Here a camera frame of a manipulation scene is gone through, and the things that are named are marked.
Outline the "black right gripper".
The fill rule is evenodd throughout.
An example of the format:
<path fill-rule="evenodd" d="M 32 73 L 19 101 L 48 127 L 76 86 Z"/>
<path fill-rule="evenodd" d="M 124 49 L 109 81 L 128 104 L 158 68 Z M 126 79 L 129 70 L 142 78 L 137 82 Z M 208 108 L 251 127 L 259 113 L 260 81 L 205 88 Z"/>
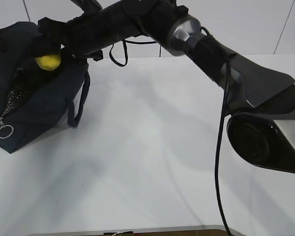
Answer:
<path fill-rule="evenodd" d="M 31 41 L 31 56 L 40 58 L 49 55 L 60 55 L 62 48 L 63 64 L 88 64 L 88 59 L 94 61 L 103 60 L 101 49 L 95 52 L 83 53 L 79 48 L 82 46 L 82 38 L 86 30 L 79 32 L 85 22 L 95 14 L 83 13 L 68 22 L 61 22 L 44 17 L 38 21 L 38 30 L 44 35 L 35 37 Z"/>

